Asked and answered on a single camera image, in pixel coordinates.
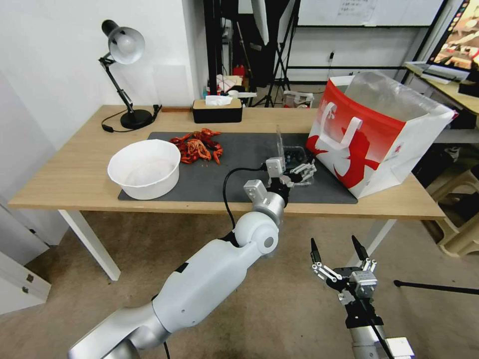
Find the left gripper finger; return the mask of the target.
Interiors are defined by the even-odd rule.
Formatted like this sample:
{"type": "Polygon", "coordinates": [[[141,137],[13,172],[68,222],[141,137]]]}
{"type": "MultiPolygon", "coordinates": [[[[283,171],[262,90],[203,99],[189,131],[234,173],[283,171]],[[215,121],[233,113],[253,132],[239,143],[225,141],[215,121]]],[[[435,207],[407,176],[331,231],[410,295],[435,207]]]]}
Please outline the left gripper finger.
{"type": "Polygon", "coordinates": [[[309,186],[313,183],[313,176],[303,174],[282,174],[279,179],[280,182],[287,187],[309,186]]]}
{"type": "Polygon", "coordinates": [[[312,177],[314,176],[314,173],[316,171],[317,168],[315,166],[315,159],[313,159],[311,162],[300,164],[297,167],[291,169],[289,173],[295,176],[312,177]]]}

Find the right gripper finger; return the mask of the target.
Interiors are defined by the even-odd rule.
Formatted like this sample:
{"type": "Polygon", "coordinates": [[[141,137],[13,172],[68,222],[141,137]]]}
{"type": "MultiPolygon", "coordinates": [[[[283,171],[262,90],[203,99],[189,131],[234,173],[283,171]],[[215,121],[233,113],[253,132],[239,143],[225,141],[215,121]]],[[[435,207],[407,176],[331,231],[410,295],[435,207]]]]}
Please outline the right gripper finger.
{"type": "Polygon", "coordinates": [[[335,272],[333,269],[329,268],[328,266],[322,263],[319,250],[314,238],[310,239],[310,244],[311,244],[310,257],[312,260],[312,265],[311,265],[312,272],[324,282],[329,280],[332,283],[337,283],[338,281],[342,280],[343,278],[339,273],[335,272]]]}
{"type": "Polygon", "coordinates": [[[373,273],[377,267],[377,261],[370,258],[366,248],[359,242],[355,235],[351,236],[351,240],[359,259],[359,263],[354,265],[353,269],[373,273]]]}

